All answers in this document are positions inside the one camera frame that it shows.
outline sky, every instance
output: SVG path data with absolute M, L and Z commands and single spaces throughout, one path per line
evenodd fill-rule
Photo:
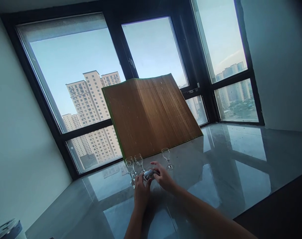
M 197 4 L 214 74 L 241 61 L 246 67 L 233 0 Z M 140 78 L 172 73 L 179 86 L 187 83 L 168 18 L 122 29 Z M 84 80 L 83 73 L 97 70 L 101 76 L 118 71 L 125 81 L 107 28 L 31 42 L 31 47 L 61 115 L 77 113 L 65 84 Z

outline ceiling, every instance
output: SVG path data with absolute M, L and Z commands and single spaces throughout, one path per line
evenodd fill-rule
M 91 1 L 95 0 L 0 0 L 0 13 L 21 12 Z

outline marble countertop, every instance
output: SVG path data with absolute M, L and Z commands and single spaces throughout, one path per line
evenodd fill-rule
M 213 124 L 170 149 L 174 181 L 235 218 L 302 174 L 302 133 Z M 144 159 L 166 166 L 161 154 Z M 73 182 L 27 230 L 28 238 L 123 238 L 134 189 L 123 162 Z M 143 238 L 203 238 L 183 207 L 154 180 Z

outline window frame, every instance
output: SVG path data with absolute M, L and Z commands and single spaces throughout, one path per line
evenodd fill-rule
M 202 67 L 206 69 L 205 74 L 207 76 L 206 78 L 203 78 L 203 81 L 201 82 L 203 85 L 206 85 L 206 87 L 207 87 L 207 89 L 204 90 L 203 94 L 208 94 L 207 97 L 210 98 L 210 101 L 208 101 L 209 102 L 209 114 L 212 117 L 210 119 L 210 121 L 220 122 L 220 123 L 236 123 L 236 124 L 250 124 L 250 125 L 264 126 L 265 123 L 264 123 L 264 118 L 263 118 L 263 113 L 262 113 L 262 106 L 261 106 L 261 102 L 260 102 L 260 98 L 259 98 L 259 94 L 258 94 L 251 53 L 250 53 L 249 44 L 248 44 L 247 36 L 246 36 L 243 7 L 241 4 L 241 0 L 233 0 L 233 1 L 234 1 L 234 5 L 235 5 L 237 22 L 238 22 L 241 40 L 242 40 L 242 44 L 243 44 L 243 50 L 244 50 L 244 55 L 245 55 L 245 59 L 246 59 L 247 70 L 239 72 L 235 75 L 232 75 L 230 77 L 227 77 L 227 78 L 225 78 L 221 81 L 215 82 L 215 83 L 212 83 L 212 81 L 211 81 L 211 75 L 208 71 L 208 68 L 213 69 L 213 67 L 212 67 L 212 65 L 209 65 L 206 60 L 206 57 L 205 57 L 206 52 L 204 52 L 203 42 L 202 42 L 200 33 L 198 31 L 198 28 L 197 28 L 197 20 L 195 17 L 195 12 L 192 11 L 191 18 L 193 21 L 193 25 L 196 27 L 196 36 L 197 36 L 197 41 L 198 41 L 198 45 L 195 45 L 195 47 L 197 47 L 198 52 L 201 53 L 202 61 L 200 62 L 200 64 L 202 64 Z M 229 85 L 241 82 L 246 79 L 250 79 L 250 81 L 251 81 L 258 122 L 222 120 L 214 91 L 217 89 L 223 88 L 225 86 L 229 86 Z
M 57 117 L 61 116 L 54 114 L 54 112 L 59 111 L 56 103 L 52 98 L 50 90 L 46 89 L 46 93 L 44 91 L 44 88 L 48 87 L 46 84 L 44 84 L 46 80 L 41 73 L 39 65 L 31 65 L 30 55 L 28 56 L 26 54 L 25 48 L 22 45 L 19 34 L 16 30 L 16 26 L 20 24 L 72 17 L 77 15 L 103 13 L 125 79 L 131 79 L 137 78 L 138 74 L 136 69 L 134 69 L 128 61 L 128 58 L 132 59 L 132 56 L 121 25 L 159 17 L 170 17 L 172 30 L 176 37 L 177 47 L 179 49 L 182 64 L 189 83 L 189 86 L 180 90 L 185 100 L 196 96 L 200 96 L 202 98 L 202 103 L 208 122 L 200 125 L 200 127 L 214 122 L 228 122 L 222 121 L 219 117 L 214 90 L 248 78 L 251 79 L 259 122 L 231 121 L 231 123 L 264 125 L 252 60 L 246 38 L 244 16 L 240 0 L 235 0 L 235 8 L 248 69 L 214 84 L 212 84 L 210 80 L 202 43 L 200 41 L 195 15 L 190 0 L 128 0 L 123 3 L 119 3 L 116 7 L 110 3 L 110 1 L 100 0 L 0 15 L 17 57 L 25 72 L 26 78 L 31 86 L 39 107 L 73 180 L 123 160 L 122 157 L 119 157 L 94 169 L 80 173 L 75 163 L 76 160 L 74 160 L 67 144 L 68 140 L 113 125 L 112 120 L 103 120 L 83 128 L 63 133 L 58 125 L 57 119 Z

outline bamboo mat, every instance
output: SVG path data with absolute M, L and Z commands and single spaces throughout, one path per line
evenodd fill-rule
M 203 135 L 172 74 L 102 91 L 124 159 L 152 156 Z

